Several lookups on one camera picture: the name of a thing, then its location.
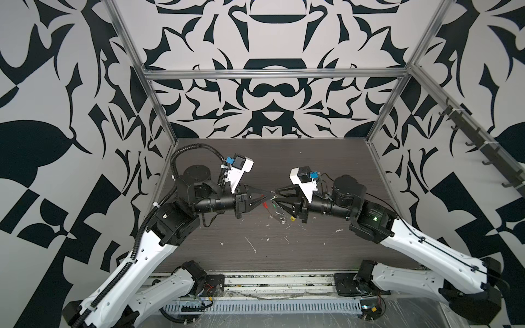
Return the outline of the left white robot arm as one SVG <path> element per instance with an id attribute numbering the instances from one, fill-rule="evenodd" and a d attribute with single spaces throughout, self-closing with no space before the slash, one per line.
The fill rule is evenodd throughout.
<path id="1" fill-rule="evenodd" d="M 179 156 L 192 150 L 207 150 L 220 160 L 220 175 L 214 181 L 206 165 L 177 169 Z M 272 193 L 241 184 L 254 161 L 243 155 L 224 157 L 213 146 L 195 143 L 174 151 L 170 157 L 173 188 L 153 207 L 139 227 L 133 247 L 117 269 L 83 301 L 72 301 L 62 310 L 69 327 L 138 327 L 173 299 L 198 296 L 206 282 L 205 270 L 194 261 L 184 262 L 169 277 L 146 290 L 143 284 L 153 271 L 199 226 L 205 214 L 229 210 L 241 218 Z"/>

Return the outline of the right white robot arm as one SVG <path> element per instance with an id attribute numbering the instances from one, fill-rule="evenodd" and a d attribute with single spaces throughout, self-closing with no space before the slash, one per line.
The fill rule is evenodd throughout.
<path id="1" fill-rule="evenodd" d="M 496 283 L 501 264 L 474 258 L 414 228 L 395 211 L 366 200 L 366 187 L 350 175 L 336 178 L 330 192 L 319 189 L 321 179 L 311 173 L 291 175 L 292 184 L 276 190 L 278 206 L 307 222 L 310 213 L 341 218 L 360 238 L 400 252 L 423 269 L 400 269 L 374 260 L 362 261 L 351 280 L 338 284 L 341 296 L 402 292 L 447 305 L 459 316 L 480 325 L 490 324 L 502 309 Z"/>

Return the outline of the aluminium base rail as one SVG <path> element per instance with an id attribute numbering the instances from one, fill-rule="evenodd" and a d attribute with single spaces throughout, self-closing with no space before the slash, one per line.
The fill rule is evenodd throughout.
<path id="1" fill-rule="evenodd" d="M 248 299 L 284 299 L 307 297 L 371 297 L 373 292 L 359 287 L 351 292 L 339 291 L 335 271 L 266 271 L 209 272 L 204 282 L 191 273 L 178 269 L 173 274 L 153 273 L 131 281 L 124 277 L 112 289 L 120 298 L 147 303 L 153 298 L 175 300 L 208 299 L 209 297 L 244 297 Z"/>

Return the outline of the black wall hook rack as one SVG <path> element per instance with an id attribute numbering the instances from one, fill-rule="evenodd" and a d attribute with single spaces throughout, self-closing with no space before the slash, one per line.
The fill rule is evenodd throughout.
<path id="1" fill-rule="evenodd" d="M 438 104 L 443 108 L 440 115 L 452 120 L 452 130 L 461 131 L 469 139 L 466 146 L 474 148 L 484 155 L 486 160 L 482 164 L 494 166 L 506 179 L 502 183 L 502 187 L 515 189 L 524 197 L 524 167 L 464 108 L 454 107 L 449 98 L 446 98 L 445 101 L 438 101 Z"/>

